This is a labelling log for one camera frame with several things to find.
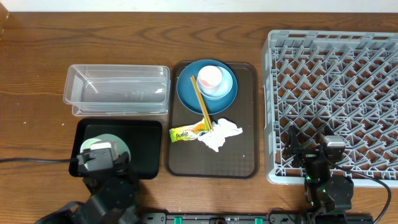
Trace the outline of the mint green bowl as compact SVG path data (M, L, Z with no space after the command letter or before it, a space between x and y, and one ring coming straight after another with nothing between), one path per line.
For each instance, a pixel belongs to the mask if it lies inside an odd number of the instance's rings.
M86 150L93 151L97 149L109 149L114 161L121 157L124 152L128 154L128 159L131 158L131 153L127 144L121 138L113 134L101 134L85 140L80 146L80 153Z

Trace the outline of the white tissue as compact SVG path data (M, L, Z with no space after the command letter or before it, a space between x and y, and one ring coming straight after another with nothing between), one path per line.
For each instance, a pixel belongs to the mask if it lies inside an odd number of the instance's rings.
M226 142L226 138L237 136L243 133L243 129L225 118L220 118L218 122L213 122L213 130L198 137L210 149L219 152L219 148Z

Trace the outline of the yellow green snack wrapper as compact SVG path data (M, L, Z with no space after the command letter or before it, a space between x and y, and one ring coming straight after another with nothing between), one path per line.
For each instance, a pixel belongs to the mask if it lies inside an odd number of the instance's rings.
M171 142L196 140L209 130L210 127L203 118L195 124L170 129L170 140Z

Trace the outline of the pink cup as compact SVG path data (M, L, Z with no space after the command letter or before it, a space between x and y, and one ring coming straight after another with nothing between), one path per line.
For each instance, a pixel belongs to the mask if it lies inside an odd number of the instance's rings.
M207 95L212 95L218 91L222 79L223 75L221 70L212 65L201 68L197 77L200 88Z

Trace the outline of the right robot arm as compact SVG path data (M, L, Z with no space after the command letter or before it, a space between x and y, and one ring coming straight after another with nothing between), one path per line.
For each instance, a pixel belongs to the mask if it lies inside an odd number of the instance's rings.
M296 223L347 223L346 211L352 208L354 183L343 176L333 177L330 167L340 161L345 142L329 128L316 148L304 148L294 127L288 130L287 143L282 151L284 159L292 158L292 167L305 169L305 197L312 205Z

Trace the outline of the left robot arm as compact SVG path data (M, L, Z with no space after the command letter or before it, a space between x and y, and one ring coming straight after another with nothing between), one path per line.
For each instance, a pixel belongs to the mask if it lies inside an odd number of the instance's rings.
M37 223L141 223L136 196L139 179L129 153L110 148L85 150L71 159L91 193L86 202L69 202Z

